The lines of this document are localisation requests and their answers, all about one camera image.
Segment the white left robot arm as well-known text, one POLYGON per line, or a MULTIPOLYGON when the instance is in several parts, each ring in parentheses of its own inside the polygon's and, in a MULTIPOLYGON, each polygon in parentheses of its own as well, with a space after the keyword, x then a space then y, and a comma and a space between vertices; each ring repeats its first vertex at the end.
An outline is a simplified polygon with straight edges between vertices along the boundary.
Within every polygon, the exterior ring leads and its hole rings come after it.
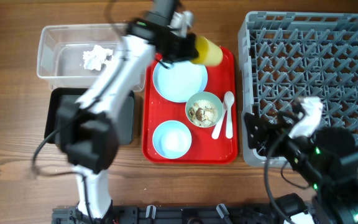
POLYGON ((179 1, 155 1, 143 18, 128 22, 112 63, 77 100, 62 100, 57 110, 55 144, 67 156, 79 181, 75 218, 83 223, 112 223, 107 170, 118 147, 116 123, 135 76, 160 54, 168 63, 199 56, 196 36, 179 1))

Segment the white tissue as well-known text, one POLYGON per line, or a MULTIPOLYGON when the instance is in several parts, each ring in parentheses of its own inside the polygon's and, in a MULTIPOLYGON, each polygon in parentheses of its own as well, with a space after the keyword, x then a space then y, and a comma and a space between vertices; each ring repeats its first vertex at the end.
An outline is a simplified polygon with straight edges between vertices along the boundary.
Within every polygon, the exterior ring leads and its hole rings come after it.
POLYGON ((83 52, 83 68, 100 71, 104 65, 110 63, 113 53, 113 49, 105 49, 100 45, 95 45, 92 50, 83 52))

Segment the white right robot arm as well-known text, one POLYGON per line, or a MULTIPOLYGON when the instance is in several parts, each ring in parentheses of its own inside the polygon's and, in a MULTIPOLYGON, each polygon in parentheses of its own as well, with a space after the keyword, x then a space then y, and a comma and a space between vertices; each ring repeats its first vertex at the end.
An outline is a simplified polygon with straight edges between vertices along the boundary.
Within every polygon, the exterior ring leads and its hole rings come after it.
POLYGON ((352 133, 343 128, 316 130, 318 120, 307 114, 292 116, 294 124, 283 120, 286 113, 279 117, 280 123, 271 124, 246 113, 249 145, 267 140, 267 159, 283 156, 314 188, 317 221, 358 223, 358 148, 352 133), (313 130, 310 136, 307 129, 313 130))

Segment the rice and mushroom leftovers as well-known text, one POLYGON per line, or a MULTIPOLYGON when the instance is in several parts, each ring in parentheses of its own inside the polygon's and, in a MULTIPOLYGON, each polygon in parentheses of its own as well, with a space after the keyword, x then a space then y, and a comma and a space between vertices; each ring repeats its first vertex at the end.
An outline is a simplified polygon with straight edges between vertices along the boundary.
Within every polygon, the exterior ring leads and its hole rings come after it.
POLYGON ((208 100, 195 101, 187 111, 190 121, 198 127, 208 128, 218 121, 218 109, 208 100))

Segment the green bowl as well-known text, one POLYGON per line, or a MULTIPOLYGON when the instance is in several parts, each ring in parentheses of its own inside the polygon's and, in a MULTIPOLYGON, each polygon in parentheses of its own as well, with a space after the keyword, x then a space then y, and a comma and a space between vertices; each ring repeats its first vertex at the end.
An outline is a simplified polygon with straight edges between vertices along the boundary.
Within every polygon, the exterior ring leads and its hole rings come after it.
POLYGON ((202 92, 196 93, 190 97, 190 99, 186 102, 186 106, 185 106, 186 117, 189 119, 189 117, 187 115, 187 111, 190 108, 190 106, 195 101, 198 101, 198 100, 208 100, 208 101, 212 102, 218 109, 218 121, 219 121, 219 119, 223 113, 223 103, 215 94, 207 92, 207 91, 202 91, 202 92))

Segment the yellow plastic cup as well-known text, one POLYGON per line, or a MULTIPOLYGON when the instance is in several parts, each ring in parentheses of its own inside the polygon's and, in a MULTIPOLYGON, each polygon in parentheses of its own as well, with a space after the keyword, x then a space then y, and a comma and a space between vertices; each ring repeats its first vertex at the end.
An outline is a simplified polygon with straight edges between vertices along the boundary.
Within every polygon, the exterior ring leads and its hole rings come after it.
POLYGON ((203 36, 196 36, 195 49, 198 52, 198 56, 190 60, 193 64, 218 66, 223 60, 223 52, 220 46, 203 36))

